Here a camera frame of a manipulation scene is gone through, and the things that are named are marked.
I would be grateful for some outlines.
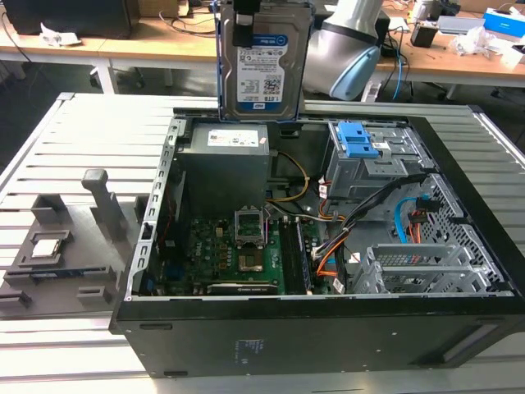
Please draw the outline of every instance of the yellow cable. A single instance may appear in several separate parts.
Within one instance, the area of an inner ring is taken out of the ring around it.
[[[304,176],[304,186],[298,195],[292,195],[291,197],[284,197],[282,199],[267,199],[267,201],[269,203],[286,203],[289,201],[295,201],[296,199],[300,199],[306,193],[306,190],[308,190],[308,183],[309,183],[308,174],[306,173],[304,168],[299,164],[299,162],[295,160],[294,158],[292,158],[289,154],[285,152],[281,152],[281,151],[277,151],[277,154],[282,154],[283,156],[286,156],[293,164],[297,166],[299,170],[301,170]]]

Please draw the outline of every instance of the motherboard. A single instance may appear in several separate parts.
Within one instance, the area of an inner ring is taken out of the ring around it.
[[[268,217],[262,225],[257,221],[240,220],[240,226],[235,225],[235,218],[194,218],[189,229],[186,258],[167,259],[163,264],[160,281],[163,293],[168,296],[289,294],[287,287],[293,285],[287,286],[287,283],[290,283],[290,272],[295,269],[283,267],[283,254],[294,253],[288,246],[288,235],[303,243],[308,259],[311,247],[319,242],[314,221],[291,224],[293,231],[282,230],[285,227],[283,218]],[[257,237],[258,234],[262,234],[261,244],[243,243],[243,237]],[[309,261],[304,260],[304,263],[309,269]]]

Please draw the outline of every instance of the hard drive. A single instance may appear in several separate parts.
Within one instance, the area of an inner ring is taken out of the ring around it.
[[[293,121],[313,9],[304,0],[266,0],[251,9],[246,4],[257,2],[234,2],[220,2],[217,20],[221,120]]]

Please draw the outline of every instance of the floor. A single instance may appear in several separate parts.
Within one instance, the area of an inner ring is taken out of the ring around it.
[[[89,66],[25,64],[25,80],[9,78],[0,84],[0,170],[9,163],[60,92],[101,93],[89,83],[90,70]],[[142,89],[136,85],[133,70],[120,73],[121,93],[217,94],[216,77],[211,71],[173,71],[174,85],[171,88],[164,86],[162,70],[141,71],[145,82]],[[378,101],[390,101],[394,90],[395,82],[390,82]],[[435,88],[417,83],[414,84],[414,91],[415,103],[442,103],[437,99],[440,92]],[[464,86],[454,103],[480,106],[512,141],[516,141],[525,132],[525,93],[520,89],[503,89],[503,96],[494,98],[491,91],[492,88],[488,87]],[[404,89],[397,101],[406,102],[408,99],[409,89]],[[525,150],[525,135],[519,138],[518,147]]]

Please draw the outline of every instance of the blue box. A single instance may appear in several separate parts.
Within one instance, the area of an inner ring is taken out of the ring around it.
[[[519,38],[525,35],[525,16],[501,14],[494,8],[488,8],[483,19],[485,19],[484,27],[487,30]]]

